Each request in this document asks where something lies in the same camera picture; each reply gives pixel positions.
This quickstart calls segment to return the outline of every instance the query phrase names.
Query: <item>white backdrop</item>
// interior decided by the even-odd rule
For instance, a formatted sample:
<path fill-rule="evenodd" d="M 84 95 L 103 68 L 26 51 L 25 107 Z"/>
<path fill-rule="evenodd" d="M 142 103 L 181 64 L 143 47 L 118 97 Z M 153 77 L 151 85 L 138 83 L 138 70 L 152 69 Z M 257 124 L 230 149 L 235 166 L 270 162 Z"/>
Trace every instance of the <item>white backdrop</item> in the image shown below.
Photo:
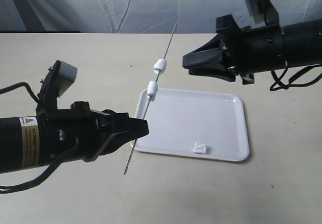
<path fill-rule="evenodd" d="M 0 0 L 1 7 L 6 7 Z M 251 24 L 244 0 L 28 0 L 46 30 L 85 33 L 213 33 L 217 17 L 233 14 Z M 322 17 L 320 0 L 271 0 L 282 25 Z M 0 30 L 10 14 L 2 14 Z"/>

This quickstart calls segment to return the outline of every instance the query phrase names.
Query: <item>white bead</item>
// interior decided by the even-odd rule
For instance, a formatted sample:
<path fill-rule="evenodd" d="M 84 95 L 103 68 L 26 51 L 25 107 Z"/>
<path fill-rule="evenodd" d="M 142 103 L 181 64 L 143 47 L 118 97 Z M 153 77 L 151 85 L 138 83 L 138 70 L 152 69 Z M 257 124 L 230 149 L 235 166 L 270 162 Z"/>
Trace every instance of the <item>white bead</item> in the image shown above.
<path fill-rule="evenodd" d="M 148 101 L 154 101 L 157 93 L 157 83 L 154 81 L 149 82 L 147 87 L 147 99 Z"/>
<path fill-rule="evenodd" d="M 154 64 L 154 73 L 156 74 L 162 74 L 163 72 L 166 71 L 167 68 L 167 60 L 166 59 L 159 59 L 155 64 Z"/>

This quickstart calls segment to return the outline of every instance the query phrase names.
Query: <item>white tray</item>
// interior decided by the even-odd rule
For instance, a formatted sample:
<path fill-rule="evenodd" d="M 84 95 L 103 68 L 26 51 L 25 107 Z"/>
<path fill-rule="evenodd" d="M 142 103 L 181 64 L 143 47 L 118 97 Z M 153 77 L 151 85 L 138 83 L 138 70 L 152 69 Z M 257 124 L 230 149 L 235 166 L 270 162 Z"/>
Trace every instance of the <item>white tray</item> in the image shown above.
<path fill-rule="evenodd" d="M 144 90 L 136 118 L 146 104 Z M 249 155 L 243 103 L 234 95 L 159 89 L 145 118 L 150 133 L 138 139 L 137 151 L 234 162 Z M 205 155 L 193 153 L 195 142 L 207 144 Z"/>

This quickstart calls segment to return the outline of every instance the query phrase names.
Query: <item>warning label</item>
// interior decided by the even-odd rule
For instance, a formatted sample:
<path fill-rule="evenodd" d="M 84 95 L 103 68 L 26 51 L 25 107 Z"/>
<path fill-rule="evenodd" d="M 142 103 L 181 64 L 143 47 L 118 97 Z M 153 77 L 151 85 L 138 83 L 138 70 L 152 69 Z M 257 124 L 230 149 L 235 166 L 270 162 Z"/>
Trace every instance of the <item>warning label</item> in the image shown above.
<path fill-rule="evenodd" d="M 22 133 L 22 168 L 38 165 L 39 129 L 36 117 L 20 117 Z"/>

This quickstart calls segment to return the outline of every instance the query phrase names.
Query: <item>table surface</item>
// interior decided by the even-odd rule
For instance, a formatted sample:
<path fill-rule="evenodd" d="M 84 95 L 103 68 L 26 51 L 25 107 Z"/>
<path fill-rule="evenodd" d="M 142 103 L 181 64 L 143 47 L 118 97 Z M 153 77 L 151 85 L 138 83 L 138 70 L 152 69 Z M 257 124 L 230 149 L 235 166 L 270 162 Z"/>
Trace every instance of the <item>table surface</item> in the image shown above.
<path fill-rule="evenodd" d="M 60 108 L 89 101 L 96 110 L 134 115 L 140 92 L 155 78 L 169 35 L 0 34 L 0 87 L 40 79 L 57 59 L 78 67 Z M 255 84 L 189 76 L 182 56 L 213 35 L 178 34 L 159 87 L 231 93 L 246 107 L 251 157 L 242 164 L 135 152 L 126 144 L 93 163 L 63 164 L 35 189 L 0 197 L 10 223 L 320 223 L 322 220 L 322 83 L 269 92 L 270 73 Z M 309 80 L 318 70 L 304 77 Z M 0 116 L 34 115 L 24 89 L 0 97 Z M 33 179 L 43 169 L 0 175 L 0 184 Z"/>

